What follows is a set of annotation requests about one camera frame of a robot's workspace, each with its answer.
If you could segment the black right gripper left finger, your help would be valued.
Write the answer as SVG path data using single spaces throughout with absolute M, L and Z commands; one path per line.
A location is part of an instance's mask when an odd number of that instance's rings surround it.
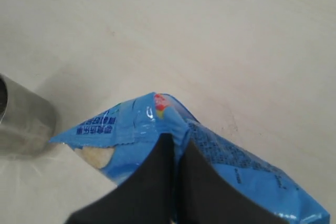
M 171 223 L 174 182 L 172 136 L 161 134 L 139 168 L 99 200 L 73 212 L 67 223 Z

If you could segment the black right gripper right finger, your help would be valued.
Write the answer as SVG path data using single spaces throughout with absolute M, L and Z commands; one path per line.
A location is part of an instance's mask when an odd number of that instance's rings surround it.
M 220 178 L 193 142 L 177 171 L 178 223 L 267 222 L 267 213 Z

